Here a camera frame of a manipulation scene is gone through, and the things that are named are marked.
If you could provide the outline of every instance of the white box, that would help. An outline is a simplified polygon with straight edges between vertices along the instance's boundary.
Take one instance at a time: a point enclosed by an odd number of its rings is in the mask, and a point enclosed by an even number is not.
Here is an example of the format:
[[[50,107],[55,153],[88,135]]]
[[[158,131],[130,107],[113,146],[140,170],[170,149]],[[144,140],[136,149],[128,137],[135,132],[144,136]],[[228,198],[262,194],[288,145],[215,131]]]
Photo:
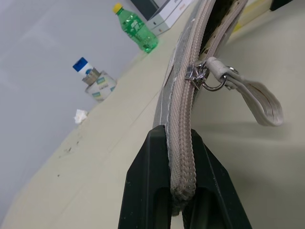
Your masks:
[[[164,5],[148,20],[146,26],[150,30],[153,30],[153,28],[163,23],[169,17],[181,2],[182,0],[167,0],[166,3],[164,3]]]
[[[165,31],[169,30],[175,22],[178,20],[180,15],[186,10],[186,8],[192,3],[193,0],[182,0],[175,10],[168,16],[168,18],[161,24],[154,27],[151,31],[156,35],[160,35]]]

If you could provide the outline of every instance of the green soda bottle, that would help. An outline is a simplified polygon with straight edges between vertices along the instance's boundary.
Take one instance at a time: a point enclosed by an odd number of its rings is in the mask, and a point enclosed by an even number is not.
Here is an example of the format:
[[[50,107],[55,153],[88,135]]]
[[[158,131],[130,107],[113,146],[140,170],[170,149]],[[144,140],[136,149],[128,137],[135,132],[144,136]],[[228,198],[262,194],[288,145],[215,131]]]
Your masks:
[[[150,53],[157,46],[158,38],[146,27],[138,15],[124,10],[119,3],[112,10],[119,16],[123,31],[138,44],[141,50]]]

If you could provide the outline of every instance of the metal ring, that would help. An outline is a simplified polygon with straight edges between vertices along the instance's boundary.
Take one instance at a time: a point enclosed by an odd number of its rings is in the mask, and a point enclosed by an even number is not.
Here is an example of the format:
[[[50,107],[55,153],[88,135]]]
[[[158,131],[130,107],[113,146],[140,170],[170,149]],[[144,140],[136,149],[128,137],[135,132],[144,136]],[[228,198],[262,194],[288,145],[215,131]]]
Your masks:
[[[208,91],[210,91],[210,92],[216,92],[216,91],[218,91],[219,89],[221,89],[224,85],[225,85],[225,83],[227,82],[227,80],[228,80],[228,77],[226,76],[226,75],[223,75],[223,81],[221,82],[221,84],[220,85],[218,85],[217,87],[210,87],[210,86],[208,86],[205,82],[203,82],[203,87],[206,89],[206,90],[208,90]]]

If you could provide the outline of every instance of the fabric strap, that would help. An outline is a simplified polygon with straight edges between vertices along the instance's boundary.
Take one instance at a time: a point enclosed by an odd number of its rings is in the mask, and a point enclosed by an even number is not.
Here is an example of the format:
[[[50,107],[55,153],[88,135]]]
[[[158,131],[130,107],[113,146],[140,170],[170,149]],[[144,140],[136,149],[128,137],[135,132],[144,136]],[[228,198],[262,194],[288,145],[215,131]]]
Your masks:
[[[219,82],[223,81],[224,75],[227,76],[225,85],[229,89],[236,89],[243,96],[260,125],[279,126],[283,123],[281,104],[265,85],[245,80],[237,71],[225,66],[215,57],[210,57],[206,65]]]

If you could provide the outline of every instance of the metal zipper slider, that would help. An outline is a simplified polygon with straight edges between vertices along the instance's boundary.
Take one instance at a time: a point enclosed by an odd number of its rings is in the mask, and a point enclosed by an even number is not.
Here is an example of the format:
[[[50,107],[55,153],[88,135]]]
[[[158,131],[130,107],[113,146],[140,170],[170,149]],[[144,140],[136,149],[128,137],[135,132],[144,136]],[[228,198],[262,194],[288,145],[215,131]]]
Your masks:
[[[208,86],[205,81],[210,74],[210,70],[206,66],[206,61],[196,61],[192,65],[188,66],[186,69],[185,79],[190,80],[196,90],[199,90],[201,85],[208,91],[215,92],[225,86],[228,80],[227,75],[223,75],[223,81],[217,87]]]

